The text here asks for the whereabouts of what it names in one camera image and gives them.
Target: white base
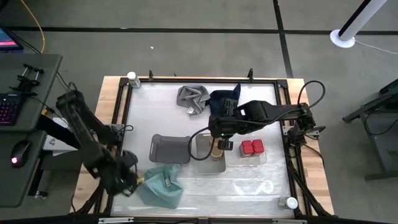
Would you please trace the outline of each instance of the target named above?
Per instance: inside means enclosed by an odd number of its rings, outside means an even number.
[[[355,44],[355,38],[353,37],[350,40],[341,40],[340,37],[338,36],[339,31],[340,31],[339,29],[333,30],[330,33],[330,40],[336,46],[339,46],[339,47],[342,47],[342,48],[350,48],[350,47],[352,47]]]

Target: white stand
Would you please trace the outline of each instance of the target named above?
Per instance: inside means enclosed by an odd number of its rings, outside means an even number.
[[[342,48],[352,47],[355,44],[354,36],[386,2],[387,0],[364,0],[341,30],[331,32],[330,40]]]
[[[330,33],[330,40],[337,46],[342,47],[342,48],[350,48],[355,44],[355,38],[351,38],[350,40],[341,40],[338,33],[339,29],[333,30]]]

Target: small jar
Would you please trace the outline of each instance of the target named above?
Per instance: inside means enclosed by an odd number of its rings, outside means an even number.
[[[135,72],[129,72],[127,74],[127,77],[129,79],[129,83],[130,83],[131,87],[139,88],[141,86],[141,82],[139,81],[139,78]]]
[[[293,197],[281,197],[279,198],[279,206],[293,210],[299,206],[299,202]]]

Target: plastic container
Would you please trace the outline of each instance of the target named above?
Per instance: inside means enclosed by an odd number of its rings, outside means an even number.
[[[190,156],[188,153],[187,137],[170,137],[155,134],[150,145],[149,160],[164,164],[188,164]]]
[[[209,153],[211,142],[209,138],[211,134],[198,134],[195,138],[197,143],[197,158],[207,156]],[[226,170],[225,153],[218,160],[213,160],[211,156],[204,161],[198,162],[198,172],[201,174],[220,174]]]
[[[255,139],[260,139],[260,137],[257,136],[248,136],[246,138],[247,140],[255,140]],[[264,151],[258,156],[250,156],[246,158],[241,157],[241,146],[242,142],[235,141],[233,149],[231,151],[225,151],[225,158],[226,158],[226,164],[229,167],[255,167],[259,166],[262,164],[265,164],[267,162],[267,151]]]

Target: gray cloth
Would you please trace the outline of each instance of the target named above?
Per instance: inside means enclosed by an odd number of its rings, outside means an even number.
[[[193,111],[187,112],[191,115],[200,114],[206,106],[206,100],[210,99],[209,92],[204,86],[183,86],[178,89],[177,105],[192,108]]]

